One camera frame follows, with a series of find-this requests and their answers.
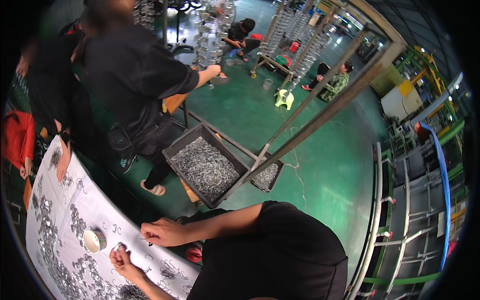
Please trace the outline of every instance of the man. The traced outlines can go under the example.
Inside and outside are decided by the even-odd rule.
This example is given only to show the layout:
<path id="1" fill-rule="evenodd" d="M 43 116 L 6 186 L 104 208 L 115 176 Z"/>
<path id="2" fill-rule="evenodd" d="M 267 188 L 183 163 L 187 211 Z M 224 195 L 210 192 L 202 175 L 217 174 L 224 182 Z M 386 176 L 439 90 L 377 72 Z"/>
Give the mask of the man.
<path id="1" fill-rule="evenodd" d="M 241 49 L 237 52 L 237 55 L 240 56 L 244 61 L 248 61 L 248 58 L 245 57 L 250 51 L 255 48 L 258 48 L 260 45 L 260 40 L 258 39 L 246 39 L 250 31 L 255 27 L 255 21 L 246 18 L 240 22 L 233 23 L 231 28 L 228 30 L 228 37 L 224 39 L 226 42 L 225 47 L 223 47 L 222 60 L 218 63 L 222 69 L 220 72 L 220 78 L 227 78 L 224 73 L 225 66 L 225 56 L 228 55 L 233 49 Z"/>
<path id="2" fill-rule="evenodd" d="M 267 201 L 182 225 L 143 223 L 147 242 L 164 247 L 206 240 L 203 268 L 188 300 L 342 299 L 348 258 L 335 233 L 292 204 Z M 110 252 L 119 274 L 151 300 L 171 300 L 120 247 Z"/>
<path id="3" fill-rule="evenodd" d="M 327 71 L 330 69 L 325 63 L 320 63 L 318 66 L 317 77 L 312 80 L 312 83 L 309 85 L 302 85 L 302 89 L 306 91 L 311 91 L 315 88 L 317 83 L 319 83 L 323 78 Z M 338 93 L 340 93 L 347 85 L 348 85 L 348 73 L 353 71 L 353 64 L 350 60 L 347 60 L 343 65 L 340 66 L 338 73 L 330 80 L 329 83 L 326 84 L 325 88 L 323 88 L 318 95 L 320 98 L 325 102 L 332 101 Z"/>

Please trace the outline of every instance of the black pants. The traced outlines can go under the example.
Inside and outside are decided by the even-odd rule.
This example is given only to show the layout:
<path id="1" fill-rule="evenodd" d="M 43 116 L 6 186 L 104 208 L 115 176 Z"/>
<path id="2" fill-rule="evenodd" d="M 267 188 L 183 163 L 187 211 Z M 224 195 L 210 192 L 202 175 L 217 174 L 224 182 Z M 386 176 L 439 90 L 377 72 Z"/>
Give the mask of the black pants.
<path id="1" fill-rule="evenodd" d="M 151 190 L 160 184 L 170 173 L 171 168 L 162 150 L 170 146 L 173 140 L 173 123 L 170 114 L 166 113 L 158 118 L 151 131 L 133 141 L 136 153 L 154 165 L 144 183 L 147 189 Z"/>
<path id="2" fill-rule="evenodd" d="M 321 76 L 324 76 L 324 75 L 328 72 L 329 69 L 330 69 L 330 68 L 326 65 L 326 63 L 322 62 L 322 63 L 320 63 L 320 64 L 318 65 L 317 74 L 318 74 L 318 75 L 321 75 Z M 309 84 L 308 87 L 311 88 L 311 89 L 314 89 L 315 86 L 317 85 L 317 83 L 318 83 L 318 80 L 317 80 L 317 78 L 315 77 L 315 78 L 313 79 L 313 81 Z M 325 92 L 325 90 L 326 90 L 326 89 L 324 88 L 324 89 L 323 89 L 321 92 L 319 92 L 318 94 L 319 94 L 319 95 L 323 94 L 323 93 Z"/>
<path id="3" fill-rule="evenodd" d="M 224 71 L 223 69 L 225 66 L 225 56 L 228 55 L 230 51 L 232 51 L 235 48 L 235 46 L 233 46 L 229 42 L 225 42 L 225 43 L 226 45 L 222 49 L 223 50 L 222 60 L 218 63 L 218 65 L 222 68 L 222 72 Z M 245 40 L 245 48 L 243 49 L 243 55 L 250 53 L 250 51 L 252 51 L 255 48 L 258 48 L 258 46 L 260 46 L 260 40 L 258 39 Z"/>

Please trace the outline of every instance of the green floor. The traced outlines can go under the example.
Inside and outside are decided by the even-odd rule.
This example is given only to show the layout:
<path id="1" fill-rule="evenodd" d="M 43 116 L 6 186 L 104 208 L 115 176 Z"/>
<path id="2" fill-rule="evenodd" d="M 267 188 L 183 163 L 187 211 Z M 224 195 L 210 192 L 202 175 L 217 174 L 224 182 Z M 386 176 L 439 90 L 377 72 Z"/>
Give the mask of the green floor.
<path id="1" fill-rule="evenodd" d="M 265 34 L 275 12 L 270 1 L 241 0 L 236 2 L 235 20 L 250 17 L 257 20 L 253 32 Z M 197 20 L 196 12 L 191 11 L 181 17 L 180 38 L 186 37 L 193 44 L 195 34 L 192 25 Z M 169 20 L 168 37 L 175 41 L 175 14 Z M 343 37 L 336 43 L 334 37 L 321 55 L 320 61 L 332 65 L 346 48 L 350 37 Z M 188 63 L 191 54 L 181 54 L 179 59 Z M 362 67 L 360 59 L 353 57 L 355 71 L 350 80 Z M 216 86 L 209 90 L 203 86 L 194 90 L 188 97 L 191 111 L 195 112 L 215 127 L 229 135 L 238 143 L 253 152 L 259 151 L 264 143 L 307 96 L 300 87 L 293 91 L 295 102 L 292 110 L 274 106 L 275 89 L 283 78 L 275 73 L 269 74 L 263 69 L 257 71 L 257 78 L 249 76 L 252 62 L 244 67 L 227 67 L 226 74 L 230 84 Z M 272 89 L 265 91 L 262 83 L 265 78 L 274 81 Z M 355 270 L 365 241 L 369 223 L 373 191 L 372 144 L 386 137 L 386 125 L 383 122 L 377 94 L 368 88 L 358 95 L 332 120 L 282 158 L 286 164 L 274 190 L 264 193 L 251 184 L 244 184 L 219 207 L 238 209 L 267 200 L 286 201 L 298 209 L 328 225 L 340 238 L 349 256 L 349 275 Z M 95 98 L 92 99 L 94 118 L 104 129 L 113 123 Z M 278 149 L 299 128 L 321 111 L 326 103 L 316 99 L 310 103 L 292 126 L 283 132 L 270 147 L 270 152 Z M 175 118 L 182 120 L 176 113 Z M 151 165 L 140 158 L 125 175 L 116 174 L 120 181 L 150 210 L 146 212 L 175 218 L 180 215 L 192 215 L 197 211 L 184 191 L 179 178 L 171 173 L 164 182 L 167 193 L 156 197 L 141 189 L 140 180 L 145 179 Z"/>

